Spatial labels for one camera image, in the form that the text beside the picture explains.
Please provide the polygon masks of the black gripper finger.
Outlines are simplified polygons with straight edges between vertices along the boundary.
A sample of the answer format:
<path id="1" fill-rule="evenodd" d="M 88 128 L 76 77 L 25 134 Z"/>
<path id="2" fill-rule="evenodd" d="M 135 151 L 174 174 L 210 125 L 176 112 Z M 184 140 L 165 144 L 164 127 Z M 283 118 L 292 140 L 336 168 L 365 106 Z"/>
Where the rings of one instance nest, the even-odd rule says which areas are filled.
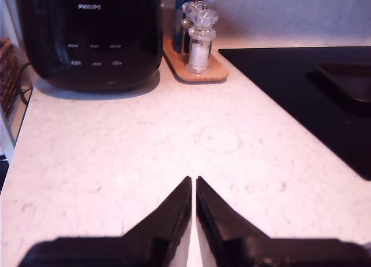
<path id="1" fill-rule="evenodd" d="M 251 254 L 249 238 L 269 237 L 238 214 L 202 178 L 196 180 L 196 212 L 217 266 L 271 266 Z"/>
<path id="2" fill-rule="evenodd" d="M 192 186 L 186 177 L 145 219 L 123 236 L 123 266 L 169 266 L 191 218 Z"/>

